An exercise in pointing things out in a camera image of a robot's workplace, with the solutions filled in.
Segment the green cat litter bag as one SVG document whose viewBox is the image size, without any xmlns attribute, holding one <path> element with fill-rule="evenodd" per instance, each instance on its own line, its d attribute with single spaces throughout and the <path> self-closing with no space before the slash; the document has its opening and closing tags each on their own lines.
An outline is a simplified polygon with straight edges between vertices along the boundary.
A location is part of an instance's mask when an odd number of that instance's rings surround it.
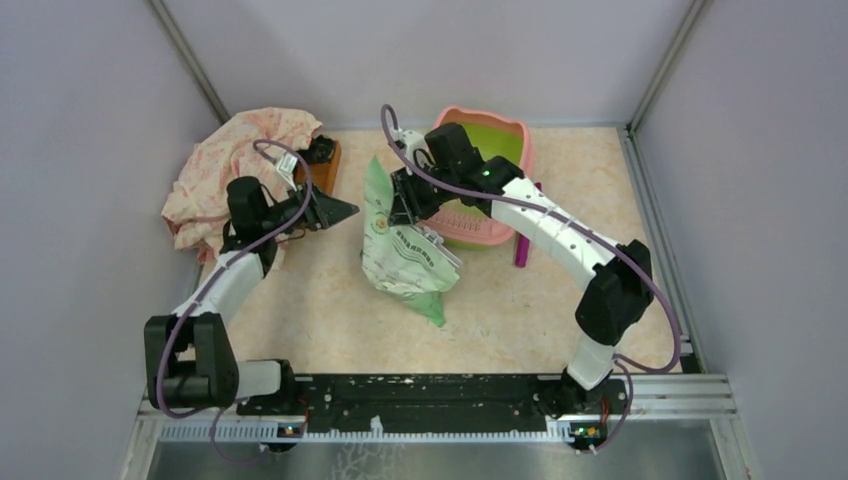
<svg viewBox="0 0 848 480">
<path fill-rule="evenodd" d="M 375 289 L 441 328 L 446 324 L 443 294 L 459 281 L 460 268 L 406 248 L 393 231 L 399 226 L 388 223 L 392 197 L 389 174 L 372 158 L 364 178 L 363 273 Z"/>
</svg>

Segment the magenta plastic litter scoop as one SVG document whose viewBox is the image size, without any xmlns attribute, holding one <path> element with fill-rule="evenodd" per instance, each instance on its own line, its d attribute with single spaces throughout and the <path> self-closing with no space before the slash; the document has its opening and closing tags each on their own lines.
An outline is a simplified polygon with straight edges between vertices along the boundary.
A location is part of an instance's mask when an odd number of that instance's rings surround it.
<svg viewBox="0 0 848 480">
<path fill-rule="evenodd" d="M 531 242 L 522 234 L 517 235 L 515 251 L 513 257 L 513 265 L 518 268 L 525 268 L 528 264 Z"/>
</svg>

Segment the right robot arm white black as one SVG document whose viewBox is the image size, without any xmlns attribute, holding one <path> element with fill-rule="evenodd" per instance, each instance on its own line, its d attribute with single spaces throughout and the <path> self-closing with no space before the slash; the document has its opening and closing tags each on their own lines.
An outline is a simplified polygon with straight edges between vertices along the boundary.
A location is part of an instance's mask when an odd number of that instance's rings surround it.
<svg viewBox="0 0 848 480">
<path fill-rule="evenodd" d="M 566 367 L 563 398 L 576 412 L 590 411 L 602 398 L 618 344 L 654 299 L 648 247 L 615 243 L 573 219 L 518 165 L 503 156 L 484 159 L 458 123 L 425 135 L 395 124 L 383 130 L 404 164 L 391 175 L 390 225 L 419 223 L 458 200 L 528 238 L 583 287 L 575 311 L 582 334 Z"/>
</svg>

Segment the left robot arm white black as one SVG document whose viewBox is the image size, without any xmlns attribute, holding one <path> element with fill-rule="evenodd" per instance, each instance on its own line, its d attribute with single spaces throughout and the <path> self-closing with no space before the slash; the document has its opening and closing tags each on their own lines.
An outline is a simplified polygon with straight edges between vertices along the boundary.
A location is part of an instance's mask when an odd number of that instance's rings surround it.
<svg viewBox="0 0 848 480">
<path fill-rule="evenodd" d="M 212 273 L 171 313 L 151 317 L 143 331 L 149 401 L 172 418 L 252 397 L 277 414 L 297 406 L 300 388 L 287 379 L 288 364 L 237 361 L 227 324 L 270 272 L 279 235 L 326 230 L 359 211 L 309 184 L 273 203 L 252 176 L 231 181 L 226 193 L 230 219 Z"/>
</svg>

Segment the brown wooden tray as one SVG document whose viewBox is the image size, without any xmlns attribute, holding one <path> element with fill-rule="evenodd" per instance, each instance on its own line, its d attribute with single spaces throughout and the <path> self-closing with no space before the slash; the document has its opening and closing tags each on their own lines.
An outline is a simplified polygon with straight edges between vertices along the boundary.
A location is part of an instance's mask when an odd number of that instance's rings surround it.
<svg viewBox="0 0 848 480">
<path fill-rule="evenodd" d="M 340 143 L 326 135 L 318 135 L 298 154 L 306 161 L 313 184 L 333 195 L 342 154 Z"/>
</svg>

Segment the pink floral crumpled cloth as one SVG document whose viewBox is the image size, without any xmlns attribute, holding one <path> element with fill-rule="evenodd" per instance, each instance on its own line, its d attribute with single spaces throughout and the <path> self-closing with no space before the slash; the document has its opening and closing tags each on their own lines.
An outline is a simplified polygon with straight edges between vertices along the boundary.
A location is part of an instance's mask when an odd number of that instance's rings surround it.
<svg viewBox="0 0 848 480">
<path fill-rule="evenodd" d="M 271 139 L 305 150 L 321 127 L 322 122 L 307 111 L 266 107 L 235 114 L 196 144 L 161 211 L 174 248 L 194 250 L 201 265 L 215 262 L 223 246 L 224 224 L 230 218 L 226 201 L 230 181 L 252 176 L 270 190 L 271 197 L 287 197 L 288 184 L 274 167 L 283 151 L 270 147 L 272 158 L 267 160 L 256 152 L 253 142 Z"/>
</svg>

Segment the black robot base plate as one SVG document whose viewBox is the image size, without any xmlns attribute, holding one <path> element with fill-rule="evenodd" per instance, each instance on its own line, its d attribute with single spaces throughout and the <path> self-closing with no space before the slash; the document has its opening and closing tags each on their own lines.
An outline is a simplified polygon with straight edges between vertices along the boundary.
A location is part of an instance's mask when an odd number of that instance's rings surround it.
<svg viewBox="0 0 848 480">
<path fill-rule="evenodd" d="M 566 374 L 315 374 L 237 408 L 244 416 L 304 416 L 310 433 L 391 434 L 543 432 L 568 415 L 589 421 L 623 412 L 624 381 L 583 390 Z"/>
</svg>

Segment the aluminium frame rail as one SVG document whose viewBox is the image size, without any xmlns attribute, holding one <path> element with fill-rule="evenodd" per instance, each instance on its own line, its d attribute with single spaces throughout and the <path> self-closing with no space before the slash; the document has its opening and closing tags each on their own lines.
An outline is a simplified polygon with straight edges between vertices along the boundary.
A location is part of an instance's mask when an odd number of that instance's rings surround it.
<svg viewBox="0 0 848 480">
<path fill-rule="evenodd" d="M 720 375 L 612 376 L 588 401 L 566 400 L 557 374 L 330 375 L 295 379 L 286 401 L 176 420 L 143 401 L 138 417 L 172 441 L 232 443 L 572 443 L 598 441 L 620 419 L 733 418 Z"/>
</svg>

